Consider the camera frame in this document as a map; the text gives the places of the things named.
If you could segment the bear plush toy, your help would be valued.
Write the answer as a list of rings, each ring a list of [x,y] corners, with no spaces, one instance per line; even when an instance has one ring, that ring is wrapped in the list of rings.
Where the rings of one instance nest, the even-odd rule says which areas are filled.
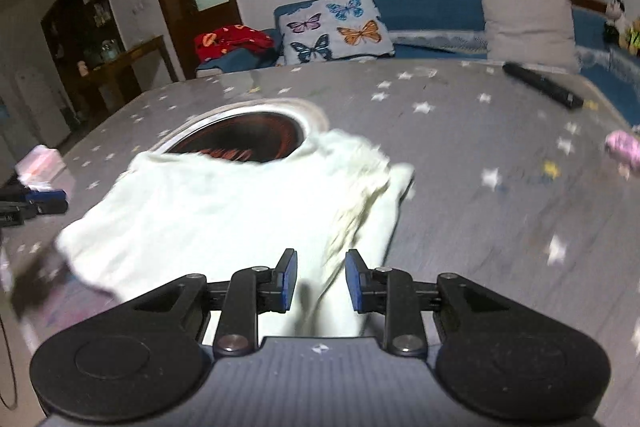
[[[626,50],[631,56],[638,56],[640,51],[640,18],[633,20],[624,32],[620,34],[618,46]]]

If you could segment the blue sofa bench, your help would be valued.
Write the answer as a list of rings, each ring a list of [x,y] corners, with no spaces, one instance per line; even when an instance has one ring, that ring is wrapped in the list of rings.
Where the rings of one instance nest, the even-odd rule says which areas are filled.
[[[485,60],[480,0],[374,0],[394,40],[397,58]],[[605,16],[572,9],[580,73],[631,126],[639,124],[639,61],[603,41]]]

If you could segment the pink hair scrunchie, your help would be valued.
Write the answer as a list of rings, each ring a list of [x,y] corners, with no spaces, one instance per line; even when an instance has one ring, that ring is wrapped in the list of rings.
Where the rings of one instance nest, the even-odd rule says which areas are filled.
[[[630,170],[639,170],[640,144],[634,135],[623,130],[613,131],[606,136],[604,148]]]

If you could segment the red patterned blanket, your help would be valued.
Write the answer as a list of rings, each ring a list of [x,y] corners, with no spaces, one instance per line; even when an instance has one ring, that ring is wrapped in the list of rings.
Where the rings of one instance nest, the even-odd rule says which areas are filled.
[[[238,49],[264,55],[274,48],[270,35],[244,25],[222,26],[212,32],[204,32],[193,39],[193,44],[201,62],[218,60]]]

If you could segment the grey star tablecloth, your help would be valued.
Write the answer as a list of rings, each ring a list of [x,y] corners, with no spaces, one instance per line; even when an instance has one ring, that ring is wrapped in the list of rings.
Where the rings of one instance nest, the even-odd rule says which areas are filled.
[[[600,72],[562,75],[567,110],[503,74],[457,61],[272,68],[179,82],[139,96],[66,155],[70,217],[96,205],[134,155],[231,103],[301,98],[332,127],[413,165],[387,249],[431,280],[456,272],[593,335],[613,367],[598,416],[639,421],[639,179],[605,153],[632,123]]]

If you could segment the dark shelf cabinet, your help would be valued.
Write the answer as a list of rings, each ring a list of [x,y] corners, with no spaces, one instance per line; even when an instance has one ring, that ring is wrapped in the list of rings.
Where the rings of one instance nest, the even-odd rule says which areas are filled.
[[[41,20],[55,68],[73,110],[87,119],[106,109],[100,90],[81,74],[103,64],[105,41],[122,48],[110,0],[55,0]]]

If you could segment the grey cushion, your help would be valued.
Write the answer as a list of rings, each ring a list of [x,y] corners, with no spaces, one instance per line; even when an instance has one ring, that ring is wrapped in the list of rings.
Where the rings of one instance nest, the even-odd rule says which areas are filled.
[[[489,60],[578,72],[570,0],[480,0]]]

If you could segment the pink tissue pack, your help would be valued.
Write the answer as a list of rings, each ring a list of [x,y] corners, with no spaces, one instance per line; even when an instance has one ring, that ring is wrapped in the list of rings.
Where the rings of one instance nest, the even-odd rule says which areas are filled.
[[[36,145],[15,166],[18,179],[24,185],[50,182],[64,169],[60,152],[42,144]]]

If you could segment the panda plush toy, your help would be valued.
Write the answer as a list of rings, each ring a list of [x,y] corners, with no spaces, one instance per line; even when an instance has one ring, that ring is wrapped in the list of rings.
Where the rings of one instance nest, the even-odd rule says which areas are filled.
[[[620,44],[626,39],[630,23],[626,17],[623,0],[612,0],[605,8],[606,21],[603,27],[603,41],[605,44]]]

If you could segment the dark wooden side table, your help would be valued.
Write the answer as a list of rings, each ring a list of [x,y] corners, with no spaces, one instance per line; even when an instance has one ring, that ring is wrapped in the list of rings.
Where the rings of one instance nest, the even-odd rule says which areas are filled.
[[[138,43],[129,50],[119,53],[114,60],[90,69],[88,74],[80,76],[72,83],[72,100],[74,111],[77,114],[90,116],[99,108],[113,114],[127,103],[127,94],[131,88],[122,87],[120,77],[124,72],[130,72],[134,78],[134,85],[142,91],[140,83],[134,77],[134,64],[150,54],[157,53],[162,59],[171,82],[178,82],[174,64],[168,53],[163,36],[153,37]]]

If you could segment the black remote control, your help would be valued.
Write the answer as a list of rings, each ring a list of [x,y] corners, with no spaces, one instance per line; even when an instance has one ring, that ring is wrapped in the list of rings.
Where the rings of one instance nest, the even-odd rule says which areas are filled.
[[[558,103],[569,110],[580,109],[584,106],[584,99],[579,95],[570,91],[559,83],[550,78],[538,74],[533,70],[527,69],[512,62],[506,62],[502,65],[503,72],[514,79],[521,81],[526,86],[533,88],[537,92],[551,98],[552,101]]]

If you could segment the round induction cooker plate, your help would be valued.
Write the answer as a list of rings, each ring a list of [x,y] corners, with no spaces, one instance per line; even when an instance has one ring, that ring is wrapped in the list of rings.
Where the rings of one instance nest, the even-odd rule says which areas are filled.
[[[195,116],[151,150],[160,154],[204,154],[239,162],[290,156],[308,135],[329,130],[329,119],[301,98],[265,98],[224,105]]]

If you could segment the pale green garment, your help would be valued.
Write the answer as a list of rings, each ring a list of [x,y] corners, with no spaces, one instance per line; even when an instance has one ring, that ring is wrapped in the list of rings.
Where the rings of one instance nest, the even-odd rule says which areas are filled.
[[[257,164],[144,152],[56,248],[78,279],[122,301],[190,273],[230,279],[297,254],[288,312],[262,336],[355,337],[344,259],[382,265],[414,170],[341,130],[309,135],[293,154]]]

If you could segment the butterfly print pillow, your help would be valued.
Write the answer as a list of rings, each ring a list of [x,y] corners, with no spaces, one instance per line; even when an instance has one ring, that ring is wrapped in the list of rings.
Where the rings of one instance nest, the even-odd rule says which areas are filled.
[[[285,64],[395,54],[374,0],[314,0],[278,16]]]

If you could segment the white refrigerator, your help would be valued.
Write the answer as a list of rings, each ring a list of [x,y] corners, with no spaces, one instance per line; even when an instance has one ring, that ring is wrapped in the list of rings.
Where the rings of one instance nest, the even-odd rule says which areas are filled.
[[[14,78],[30,115],[35,119],[41,142],[48,147],[60,145],[70,135],[70,128],[43,73],[26,67],[19,69]]]

